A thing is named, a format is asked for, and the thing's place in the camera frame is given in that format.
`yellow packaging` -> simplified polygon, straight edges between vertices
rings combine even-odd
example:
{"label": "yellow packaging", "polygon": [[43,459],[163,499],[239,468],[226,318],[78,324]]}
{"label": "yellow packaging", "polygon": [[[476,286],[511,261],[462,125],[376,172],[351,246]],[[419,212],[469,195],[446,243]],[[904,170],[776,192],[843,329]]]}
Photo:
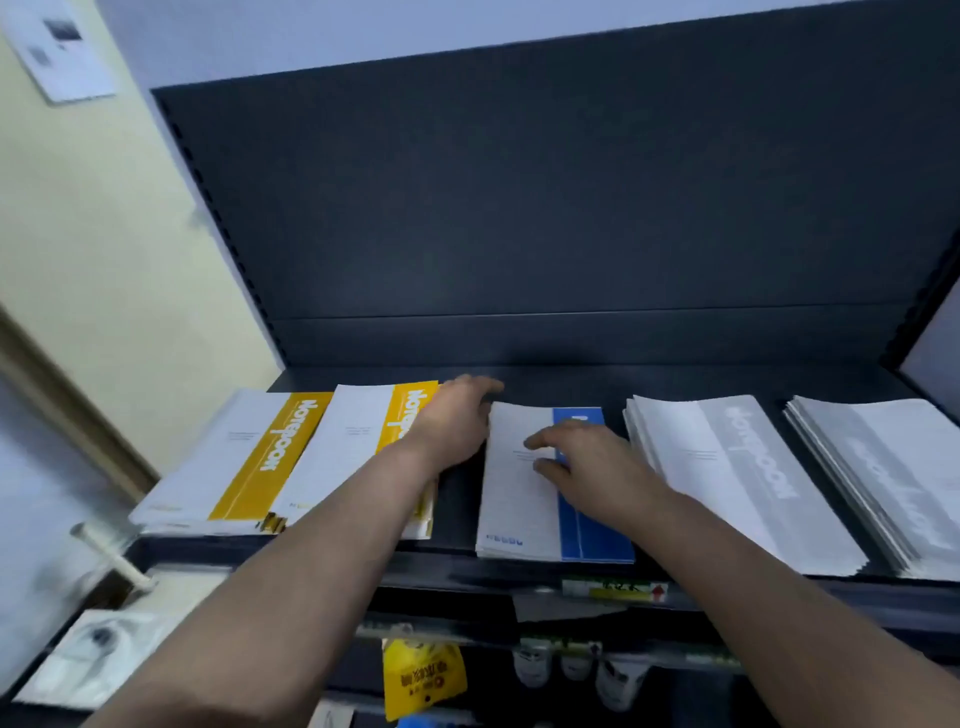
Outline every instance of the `yellow packaging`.
{"label": "yellow packaging", "polygon": [[389,640],[383,649],[383,696],[387,720],[419,713],[467,691],[460,647]]}

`price tag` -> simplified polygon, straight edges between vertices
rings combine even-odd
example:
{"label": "price tag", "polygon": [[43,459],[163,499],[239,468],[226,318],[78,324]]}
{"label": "price tag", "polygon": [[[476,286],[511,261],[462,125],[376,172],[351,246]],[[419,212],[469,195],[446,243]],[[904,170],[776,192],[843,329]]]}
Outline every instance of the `price tag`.
{"label": "price tag", "polygon": [[586,581],[564,579],[564,596],[662,604],[670,585],[662,581]]}
{"label": "price tag", "polygon": [[460,647],[390,640],[383,650],[387,720],[419,713],[467,690]]}

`white wall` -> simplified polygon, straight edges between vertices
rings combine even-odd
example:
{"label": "white wall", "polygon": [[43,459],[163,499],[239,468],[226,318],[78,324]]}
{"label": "white wall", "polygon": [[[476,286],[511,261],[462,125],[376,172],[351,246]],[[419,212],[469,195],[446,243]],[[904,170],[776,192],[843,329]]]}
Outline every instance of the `white wall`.
{"label": "white wall", "polygon": [[0,379],[0,692],[80,606],[102,570],[68,530],[122,526],[130,503]]}
{"label": "white wall", "polygon": [[98,0],[144,88],[838,0]]}
{"label": "white wall", "polygon": [[117,95],[49,107],[0,40],[0,305],[167,473],[279,367],[93,0],[70,4]]}
{"label": "white wall", "polygon": [[960,282],[900,368],[947,412],[960,418]]}

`packaged item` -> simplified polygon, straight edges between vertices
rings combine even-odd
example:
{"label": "packaged item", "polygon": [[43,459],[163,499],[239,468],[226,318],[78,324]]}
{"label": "packaged item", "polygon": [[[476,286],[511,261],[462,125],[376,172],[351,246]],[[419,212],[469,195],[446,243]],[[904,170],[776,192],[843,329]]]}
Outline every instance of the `packaged item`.
{"label": "packaged item", "polygon": [[179,621],[144,612],[88,609],[14,700],[95,711],[127,682]]}
{"label": "packaged item", "polygon": [[581,683],[590,677],[593,669],[593,658],[583,655],[561,655],[560,669],[567,680]]}
{"label": "packaged item", "polygon": [[600,702],[615,713],[626,713],[634,707],[636,694],[649,670],[650,666],[643,663],[602,660],[594,682]]}
{"label": "packaged item", "polygon": [[457,645],[386,641],[383,695],[388,721],[466,691],[467,669]]}
{"label": "packaged item", "polygon": [[514,649],[514,672],[528,688],[542,688],[550,682],[553,671],[553,652],[545,647],[517,647]]}

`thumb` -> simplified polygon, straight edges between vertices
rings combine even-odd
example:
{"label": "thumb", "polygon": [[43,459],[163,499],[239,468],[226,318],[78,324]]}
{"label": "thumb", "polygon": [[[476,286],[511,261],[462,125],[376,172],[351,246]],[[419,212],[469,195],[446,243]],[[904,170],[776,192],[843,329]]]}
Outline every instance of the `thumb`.
{"label": "thumb", "polygon": [[561,493],[573,484],[573,475],[556,460],[538,458],[534,461],[534,470],[557,486]]}

